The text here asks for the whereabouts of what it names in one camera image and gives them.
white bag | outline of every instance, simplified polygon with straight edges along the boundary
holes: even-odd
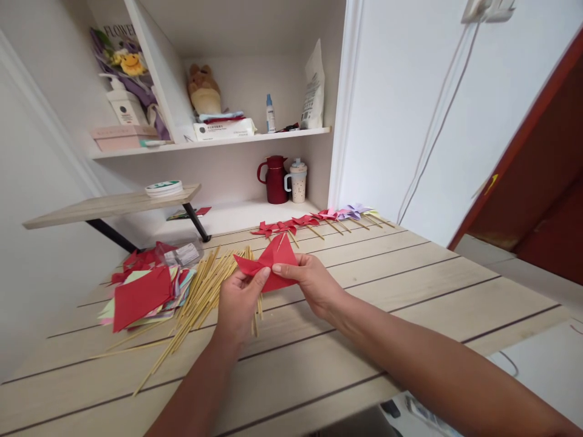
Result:
[[[304,112],[300,127],[316,129],[324,126],[324,67],[320,40],[305,65],[305,79],[308,82],[304,97]]]

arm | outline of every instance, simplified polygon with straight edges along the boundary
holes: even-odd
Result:
[[[314,313],[466,436],[581,436],[567,418],[468,347],[344,291],[313,256],[273,271],[299,282]]]
[[[146,437],[211,434],[231,372],[250,335],[257,298],[269,273],[269,268],[263,269],[249,282],[236,271],[223,282],[213,337]]]

forearm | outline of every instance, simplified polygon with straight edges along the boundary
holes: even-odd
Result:
[[[214,335],[146,437],[210,435],[241,349]]]
[[[330,306],[326,318],[464,435],[579,435],[522,384],[448,337],[349,294]]]

wall socket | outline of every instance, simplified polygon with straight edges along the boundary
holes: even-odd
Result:
[[[462,23],[505,22],[512,17],[514,0],[468,0]]]

stuffed animal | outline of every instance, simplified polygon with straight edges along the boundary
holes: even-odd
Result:
[[[213,79],[213,71],[208,65],[200,68],[197,64],[190,66],[188,80],[190,102],[199,114],[219,114],[220,88]]]

